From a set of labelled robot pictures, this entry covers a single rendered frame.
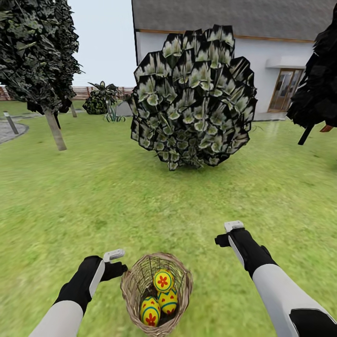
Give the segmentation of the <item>easter egg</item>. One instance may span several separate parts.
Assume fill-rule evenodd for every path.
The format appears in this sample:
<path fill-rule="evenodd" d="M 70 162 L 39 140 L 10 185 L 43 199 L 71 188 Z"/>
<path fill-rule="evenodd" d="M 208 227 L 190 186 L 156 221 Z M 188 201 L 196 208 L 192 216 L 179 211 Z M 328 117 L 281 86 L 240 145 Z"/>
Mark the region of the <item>easter egg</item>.
<path fill-rule="evenodd" d="M 173 274 L 169 270 L 161 268 L 161 270 L 156 271 L 153 284 L 157 292 L 167 293 L 174 286 Z"/>
<path fill-rule="evenodd" d="M 153 295 L 146 294 L 140 306 L 140 319 L 142 324 L 155 327 L 159 323 L 162 310 L 157 298 Z"/>
<path fill-rule="evenodd" d="M 165 312 L 166 314 L 172 314 L 176 311 L 177 291 L 175 286 L 173 286 L 173 288 L 167 293 L 157 292 L 156 298 L 159 302 L 162 312 Z"/>

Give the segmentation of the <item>wicker basket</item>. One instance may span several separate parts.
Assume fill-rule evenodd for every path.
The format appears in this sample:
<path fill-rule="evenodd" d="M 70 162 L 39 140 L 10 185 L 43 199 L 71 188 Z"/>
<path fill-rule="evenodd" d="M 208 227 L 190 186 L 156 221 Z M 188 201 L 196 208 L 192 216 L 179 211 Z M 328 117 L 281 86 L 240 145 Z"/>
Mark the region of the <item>wicker basket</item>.
<path fill-rule="evenodd" d="M 144 297 L 155 289 L 153 284 L 156 271 L 169 270 L 174 277 L 177 291 L 176 313 L 161 313 L 159 323 L 152 327 L 142 324 L 140 306 Z M 173 254 L 165 252 L 150 253 L 142 256 L 131 270 L 124 272 L 121 278 L 120 290 L 126 303 L 126 311 L 131 321 L 139 326 L 149 337 L 167 337 L 177 326 L 189 305 L 193 293 L 193 275 L 186 269 L 182 261 Z"/>

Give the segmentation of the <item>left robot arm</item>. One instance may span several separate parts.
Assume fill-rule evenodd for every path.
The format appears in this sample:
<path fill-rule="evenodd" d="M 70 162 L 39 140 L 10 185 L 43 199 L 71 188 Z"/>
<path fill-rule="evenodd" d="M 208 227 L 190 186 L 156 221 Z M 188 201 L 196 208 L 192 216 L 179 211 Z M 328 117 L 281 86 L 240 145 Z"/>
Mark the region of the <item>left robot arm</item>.
<path fill-rule="evenodd" d="M 121 276 L 128 271 L 122 262 L 112 260 L 125 256 L 125 250 L 106 252 L 86 257 L 69 283 L 63 285 L 55 304 L 29 335 L 29 337 L 76 337 L 87 304 L 101 281 Z"/>

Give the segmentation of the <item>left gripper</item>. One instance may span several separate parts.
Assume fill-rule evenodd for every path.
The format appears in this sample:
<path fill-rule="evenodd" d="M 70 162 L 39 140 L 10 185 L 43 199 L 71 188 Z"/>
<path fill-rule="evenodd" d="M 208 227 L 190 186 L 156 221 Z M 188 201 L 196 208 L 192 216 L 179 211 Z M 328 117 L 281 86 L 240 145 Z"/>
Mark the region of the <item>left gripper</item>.
<path fill-rule="evenodd" d="M 108 264 L 109 273 L 105 279 L 102 281 L 110 280 L 111 278 L 116 278 L 121 276 L 124 272 L 128 271 L 126 264 L 122 264 L 122 262 Z"/>

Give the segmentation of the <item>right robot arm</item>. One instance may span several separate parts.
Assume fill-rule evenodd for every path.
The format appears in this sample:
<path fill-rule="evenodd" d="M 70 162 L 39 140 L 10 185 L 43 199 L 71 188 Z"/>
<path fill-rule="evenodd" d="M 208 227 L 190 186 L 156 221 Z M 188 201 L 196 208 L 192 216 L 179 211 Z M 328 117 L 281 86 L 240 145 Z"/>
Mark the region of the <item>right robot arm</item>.
<path fill-rule="evenodd" d="M 306 294 L 272 259 L 268 249 L 252 239 L 243 222 L 224 223 L 216 245 L 232 247 L 252 278 L 278 337 L 337 337 L 337 322 Z"/>

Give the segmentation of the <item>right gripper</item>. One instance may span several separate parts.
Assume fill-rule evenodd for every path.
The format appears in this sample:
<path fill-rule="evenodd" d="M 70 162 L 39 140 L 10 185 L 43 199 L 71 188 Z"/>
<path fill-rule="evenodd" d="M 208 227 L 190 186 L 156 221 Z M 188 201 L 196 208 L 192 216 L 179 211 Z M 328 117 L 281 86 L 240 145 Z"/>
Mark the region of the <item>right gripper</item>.
<path fill-rule="evenodd" d="M 218 235 L 217 238 L 215 238 L 216 245 L 220 245 L 220 247 L 230 247 L 231 245 L 228 240 L 229 234 L 230 233 Z"/>

